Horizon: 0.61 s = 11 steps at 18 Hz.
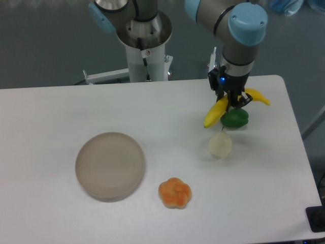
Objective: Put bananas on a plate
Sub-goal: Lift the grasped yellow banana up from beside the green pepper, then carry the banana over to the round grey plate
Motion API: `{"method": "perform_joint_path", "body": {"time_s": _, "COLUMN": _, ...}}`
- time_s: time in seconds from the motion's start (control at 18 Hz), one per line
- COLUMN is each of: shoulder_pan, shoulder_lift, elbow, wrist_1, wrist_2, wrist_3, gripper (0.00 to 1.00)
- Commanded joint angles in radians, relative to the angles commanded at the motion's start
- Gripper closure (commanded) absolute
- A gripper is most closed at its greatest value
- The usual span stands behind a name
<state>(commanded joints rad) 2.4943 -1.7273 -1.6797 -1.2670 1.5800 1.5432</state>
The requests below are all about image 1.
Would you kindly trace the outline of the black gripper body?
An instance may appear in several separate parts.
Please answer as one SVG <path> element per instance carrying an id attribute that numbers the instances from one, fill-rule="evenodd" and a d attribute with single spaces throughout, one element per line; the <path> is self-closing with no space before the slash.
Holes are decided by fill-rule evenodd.
<path id="1" fill-rule="evenodd" d="M 217 74 L 217 98 L 221 99 L 227 94 L 229 98 L 237 99 L 245 91 L 248 76 L 249 73 L 244 76 L 232 76 L 228 74 L 228 69 L 225 65 L 219 65 Z"/>

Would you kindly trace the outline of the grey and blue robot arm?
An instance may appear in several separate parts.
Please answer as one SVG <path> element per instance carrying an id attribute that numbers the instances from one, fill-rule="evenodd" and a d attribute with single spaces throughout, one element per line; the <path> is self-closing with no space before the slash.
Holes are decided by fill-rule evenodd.
<path id="1" fill-rule="evenodd" d="M 127 51 L 132 82 L 162 81 L 165 44 L 172 24 L 157 1 L 91 1 L 89 11 L 106 32 L 116 32 Z M 268 24 L 266 11 L 250 1 L 185 1 L 187 14 L 223 43 L 218 66 L 208 78 L 217 99 L 227 108 L 240 109 L 255 100 L 246 88 L 258 48 Z"/>

